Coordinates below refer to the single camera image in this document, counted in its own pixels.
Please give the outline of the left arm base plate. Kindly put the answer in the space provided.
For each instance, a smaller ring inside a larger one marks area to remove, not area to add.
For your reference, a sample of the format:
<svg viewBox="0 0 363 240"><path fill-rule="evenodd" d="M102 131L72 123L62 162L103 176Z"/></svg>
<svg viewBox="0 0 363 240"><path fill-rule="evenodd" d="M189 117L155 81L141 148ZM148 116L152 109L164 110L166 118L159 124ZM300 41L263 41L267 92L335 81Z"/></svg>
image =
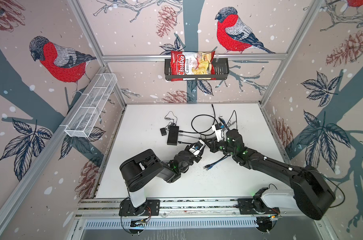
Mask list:
<svg viewBox="0 0 363 240"><path fill-rule="evenodd" d="M119 206L120 217L158 216L160 200L146 200L139 207L134 207L130 199L124 199Z"/></svg>

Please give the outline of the black network switch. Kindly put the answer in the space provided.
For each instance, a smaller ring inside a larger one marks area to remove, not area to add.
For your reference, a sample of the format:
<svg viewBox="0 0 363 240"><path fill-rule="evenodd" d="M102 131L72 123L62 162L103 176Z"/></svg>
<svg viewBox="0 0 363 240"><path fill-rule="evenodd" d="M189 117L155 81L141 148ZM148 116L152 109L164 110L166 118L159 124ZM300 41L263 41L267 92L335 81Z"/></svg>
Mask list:
<svg viewBox="0 0 363 240"><path fill-rule="evenodd" d="M168 128L168 137L167 137L167 145L176 146L178 142L178 126L170 126Z"/></svg>

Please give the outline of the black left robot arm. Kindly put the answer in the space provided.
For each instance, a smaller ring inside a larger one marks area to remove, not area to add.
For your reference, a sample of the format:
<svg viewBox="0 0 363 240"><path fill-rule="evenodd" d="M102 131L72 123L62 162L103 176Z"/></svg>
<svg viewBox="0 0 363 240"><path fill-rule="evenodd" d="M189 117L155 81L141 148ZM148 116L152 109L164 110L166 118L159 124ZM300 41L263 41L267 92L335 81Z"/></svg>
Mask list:
<svg viewBox="0 0 363 240"><path fill-rule="evenodd" d="M186 146L168 162L161 161L153 150L148 149L126 161L119 169L128 191L128 199L134 208L144 207L144 186L158 177L167 183L178 180L190 166L202 159L206 144L200 140Z"/></svg>

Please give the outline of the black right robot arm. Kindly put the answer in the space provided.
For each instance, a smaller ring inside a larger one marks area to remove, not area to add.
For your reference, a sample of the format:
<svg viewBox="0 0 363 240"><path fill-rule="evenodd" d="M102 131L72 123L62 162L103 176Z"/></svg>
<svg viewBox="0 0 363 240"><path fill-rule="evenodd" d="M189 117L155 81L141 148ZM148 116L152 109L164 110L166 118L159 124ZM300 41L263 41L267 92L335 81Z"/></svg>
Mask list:
<svg viewBox="0 0 363 240"><path fill-rule="evenodd" d="M321 220L336 197L324 177L312 166L298 167L276 161L248 148L238 130L227 132L224 140L203 140L212 153L230 155L240 166L262 172L291 187L299 210L313 220Z"/></svg>

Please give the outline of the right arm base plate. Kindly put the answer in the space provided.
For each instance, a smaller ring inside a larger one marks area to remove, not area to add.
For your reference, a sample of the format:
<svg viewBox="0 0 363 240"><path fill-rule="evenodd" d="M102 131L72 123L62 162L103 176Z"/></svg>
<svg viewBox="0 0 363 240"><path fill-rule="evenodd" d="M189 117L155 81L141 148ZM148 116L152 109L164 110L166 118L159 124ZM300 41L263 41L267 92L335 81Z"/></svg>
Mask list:
<svg viewBox="0 0 363 240"><path fill-rule="evenodd" d="M241 215L279 215L278 208L267 207L261 199L241 198L237 199L237 208Z"/></svg>

